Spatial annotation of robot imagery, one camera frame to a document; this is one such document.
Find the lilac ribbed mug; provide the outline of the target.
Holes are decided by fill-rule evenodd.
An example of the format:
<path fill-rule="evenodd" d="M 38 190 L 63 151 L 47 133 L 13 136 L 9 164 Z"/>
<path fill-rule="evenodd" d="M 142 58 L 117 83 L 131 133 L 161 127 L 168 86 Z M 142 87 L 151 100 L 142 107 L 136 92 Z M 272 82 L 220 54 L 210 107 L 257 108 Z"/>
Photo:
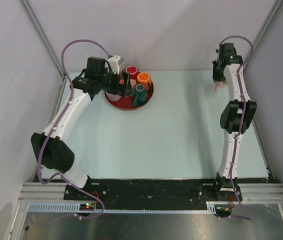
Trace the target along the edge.
<path fill-rule="evenodd" d="M 107 99 L 109 101 L 112 101 L 112 102 L 118 101 L 121 98 L 120 95 L 115 95 L 115 94 L 111 94 L 111 93 L 108 93 L 108 92 L 105 92 L 105 95 L 106 95 Z"/>

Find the tall pink mug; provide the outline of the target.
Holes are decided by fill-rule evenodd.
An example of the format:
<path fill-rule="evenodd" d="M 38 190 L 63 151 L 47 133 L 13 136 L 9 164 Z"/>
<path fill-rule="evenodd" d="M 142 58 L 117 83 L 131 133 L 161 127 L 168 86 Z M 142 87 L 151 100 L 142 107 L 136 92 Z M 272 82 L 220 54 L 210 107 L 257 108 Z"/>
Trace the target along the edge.
<path fill-rule="evenodd" d="M 218 91 L 218 90 L 220 90 L 221 88 L 227 86 L 227 82 L 226 82 L 226 81 L 215 81 L 215 82 L 214 82 L 214 85 L 215 85 L 214 90 L 215 90 L 215 91 Z"/>

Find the dark green mug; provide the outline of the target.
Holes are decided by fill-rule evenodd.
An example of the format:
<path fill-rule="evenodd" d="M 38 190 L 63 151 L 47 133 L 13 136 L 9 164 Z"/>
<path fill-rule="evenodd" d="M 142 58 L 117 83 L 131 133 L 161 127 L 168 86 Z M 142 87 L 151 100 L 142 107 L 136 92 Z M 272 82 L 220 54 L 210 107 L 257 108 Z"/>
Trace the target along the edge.
<path fill-rule="evenodd" d="M 133 107 L 137 108 L 148 101 L 147 89 L 143 84 L 137 84 L 134 90 Z"/>

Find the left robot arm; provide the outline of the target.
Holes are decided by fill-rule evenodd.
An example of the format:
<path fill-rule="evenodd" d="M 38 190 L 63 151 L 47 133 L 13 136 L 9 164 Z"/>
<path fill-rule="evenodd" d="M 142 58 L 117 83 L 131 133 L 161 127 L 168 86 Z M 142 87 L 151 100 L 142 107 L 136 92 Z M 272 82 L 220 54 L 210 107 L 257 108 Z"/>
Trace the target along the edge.
<path fill-rule="evenodd" d="M 86 68 L 71 80 L 69 94 L 54 119 L 30 139 L 38 166 L 54 171 L 76 186 L 74 192 L 82 200 L 92 195 L 93 188 L 87 184 L 89 177 L 80 170 L 66 141 L 82 112 L 99 92 L 122 97 L 133 95 L 130 74 L 120 70 L 123 61 L 120 55 L 108 59 L 89 57 Z"/>

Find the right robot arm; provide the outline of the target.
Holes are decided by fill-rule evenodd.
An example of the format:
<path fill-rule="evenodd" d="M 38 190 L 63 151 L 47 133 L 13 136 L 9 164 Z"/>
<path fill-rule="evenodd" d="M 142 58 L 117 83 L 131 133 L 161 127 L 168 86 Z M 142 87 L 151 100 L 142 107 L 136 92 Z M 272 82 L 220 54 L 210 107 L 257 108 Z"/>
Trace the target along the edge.
<path fill-rule="evenodd" d="M 237 54 L 233 43 L 221 43 L 217 59 L 213 63 L 212 79 L 217 85 L 226 84 L 229 102 L 220 116 L 224 144 L 220 167 L 217 171 L 213 196 L 223 201 L 231 193 L 237 194 L 237 165 L 242 138 L 249 129 L 257 110 L 245 85 L 243 67 L 245 62 Z"/>

